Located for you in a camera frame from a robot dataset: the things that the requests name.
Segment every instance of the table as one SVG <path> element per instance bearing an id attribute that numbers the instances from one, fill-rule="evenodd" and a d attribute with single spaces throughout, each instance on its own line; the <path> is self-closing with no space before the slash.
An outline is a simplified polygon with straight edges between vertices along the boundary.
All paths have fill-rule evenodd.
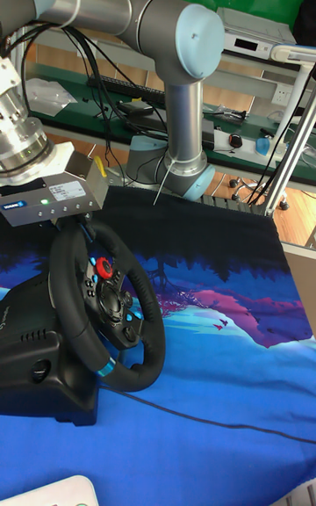
<path id="1" fill-rule="evenodd" d="M 137 397 L 180 415 L 101 391 L 96 426 L 2 416 L 0 499 L 77 473 L 102 506 L 268 506 L 316 476 L 316 445 L 273 431 L 316 440 L 316 344 L 273 221 L 153 199 L 110 188 L 99 217 L 164 315 L 165 366 Z M 4 294 L 45 267 L 51 233 L 0 228 Z"/>
<path id="2" fill-rule="evenodd" d="M 69 137 L 82 139 L 86 141 L 102 142 L 104 138 L 104 124 L 100 119 L 93 118 L 99 110 L 93 102 L 91 88 L 86 85 L 86 75 L 81 75 L 66 71 L 64 69 L 56 69 L 36 63 L 31 63 L 27 71 L 28 78 L 38 77 L 47 80 L 58 80 L 66 90 L 68 90 L 77 100 L 77 104 L 69 104 L 55 118 L 38 115 L 48 132 L 53 134 L 65 134 Z M 123 99 L 130 101 L 129 97 L 118 94 L 111 94 L 114 101 Z M 211 118 L 214 125 L 220 126 L 223 131 L 230 133 L 239 133 L 242 137 L 249 139 L 257 139 L 262 136 L 260 129 L 263 127 L 275 132 L 277 125 L 269 121 L 267 118 L 250 115 L 242 126 L 236 126 L 231 123 L 222 121 L 221 119 Z M 128 148 L 133 134 L 123 128 L 118 119 L 113 118 L 111 122 L 112 137 L 111 139 L 118 143 L 121 148 Z M 291 131 L 288 132 L 286 139 L 292 136 Z M 316 148 L 316 137 L 311 136 L 309 141 Z M 214 164 L 219 172 L 227 172 L 231 174 L 242 174 L 244 177 L 257 179 L 263 172 L 265 164 L 249 163 L 241 159 L 232 159 L 222 153 L 214 153 L 208 149 L 205 150 L 209 163 Z M 271 174 L 273 169 L 267 171 L 267 175 Z M 302 189 L 310 192 L 316 192 L 316 174 L 315 169 L 308 167 L 303 161 L 299 161 L 295 171 L 292 174 L 291 181 L 288 183 L 290 188 Z"/>

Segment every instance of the keyboard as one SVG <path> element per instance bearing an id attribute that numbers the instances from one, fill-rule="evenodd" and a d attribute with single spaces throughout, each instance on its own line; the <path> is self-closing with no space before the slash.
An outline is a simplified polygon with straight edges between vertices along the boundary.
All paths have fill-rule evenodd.
<path id="1" fill-rule="evenodd" d="M 146 102 L 153 104 L 165 104 L 165 93 L 155 88 L 148 88 L 147 86 L 140 86 L 137 84 L 133 86 L 127 81 L 120 81 L 118 78 L 111 78 L 110 76 L 101 76 L 105 88 L 109 92 L 116 92 L 117 94 L 124 94 L 130 98 L 141 98 Z M 88 86 L 97 88 L 97 81 L 94 75 L 91 75 L 87 81 Z"/>

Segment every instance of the black steering wheel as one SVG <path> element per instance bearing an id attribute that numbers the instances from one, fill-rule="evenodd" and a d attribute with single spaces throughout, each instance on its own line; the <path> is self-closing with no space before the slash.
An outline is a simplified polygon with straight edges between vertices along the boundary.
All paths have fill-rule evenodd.
<path id="1" fill-rule="evenodd" d="M 147 274 L 131 250 L 104 223 L 93 220 L 91 226 L 96 241 L 112 257 L 111 274 L 104 279 L 91 273 L 83 229 L 78 223 L 68 223 L 56 236 L 50 254 L 50 292 L 54 307 L 66 338 L 91 371 L 104 378 L 110 387 L 140 391 L 155 382 L 163 367 L 162 313 Z M 131 312 L 133 300 L 129 292 L 121 291 L 125 276 L 136 292 L 144 320 Z M 119 349 L 133 347 L 141 340 L 143 363 L 129 369 L 115 361 L 98 331 Z"/>

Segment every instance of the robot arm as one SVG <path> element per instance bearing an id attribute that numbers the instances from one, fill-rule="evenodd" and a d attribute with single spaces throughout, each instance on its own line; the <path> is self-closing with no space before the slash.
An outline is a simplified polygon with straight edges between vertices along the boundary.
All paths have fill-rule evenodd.
<path id="1" fill-rule="evenodd" d="M 168 172 L 166 186 L 173 192 L 185 195 L 192 187 L 197 187 L 196 197 L 201 195 L 201 185 L 205 189 L 213 174 L 206 168 L 206 156 L 202 151 L 202 81 L 216 69 L 224 46 L 224 28 L 217 14 L 182 0 L 0 0 L 2 37 L 39 17 L 57 25 L 71 24 L 117 35 L 134 50 L 154 59 L 156 72 L 165 83 L 169 131 L 169 150 L 164 158 L 165 171 L 161 180 Z M 8 95 L 15 96 L 12 87 L 16 79 L 13 80 L 14 85 L 0 97 L 0 111 Z M 25 151 L 22 147 L 28 133 L 25 132 L 27 118 L 23 106 L 19 106 L 15 114 L 14 122 L 9 114 L 14 126 L 7 129 L 5 136 L 9 138 L 15 132 L 18 138 L 13 148 L 10 141 L 4 146 L 4 134 L 0 134 L 1 162 Z M 38 134 L 44 143 L 47 142 L 43 132 Z M 34 179 L 36 173 L 30 174 L 29 169 L 36 166 L 44 152 L 44 148 L 40 151 L 38 135 L 35 142 L 37 149 L 28 145 L 27 164 L 15 164 L 9 169 L 3 166 L 0 185 L 26 184 Z M 42 156 L 38 173 L 41 177 L 45 176 L 43 167 L 52 166 L 54 155 L 55 163 L 59 161 L 60 154 L 56 159 L 55 153 L 57 147 L 60 148 L 46 146 L 46 157 Z M 35 218 L 33 214 L 32 220 L 43 218 L 43 212 L 39 213 L 41 216 Z"/>

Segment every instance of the blue mouse pad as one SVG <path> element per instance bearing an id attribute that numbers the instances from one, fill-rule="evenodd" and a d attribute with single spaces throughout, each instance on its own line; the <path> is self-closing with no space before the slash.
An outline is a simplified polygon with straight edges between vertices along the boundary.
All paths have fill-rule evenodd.
<path id="1" fill-rule="evenodd" d="M 2 416 L 0 499 L 83 474 L 101 506 L 268 506 L 316 476 L 316 344 L 273 221 L 153 201 L 111 188 L 97 217 L 153 283 L 160 378 L 136 400 L 100 389 L 92 427 Z M 47 270 L 55 232 L 1 233 L 4 296 Z"/>

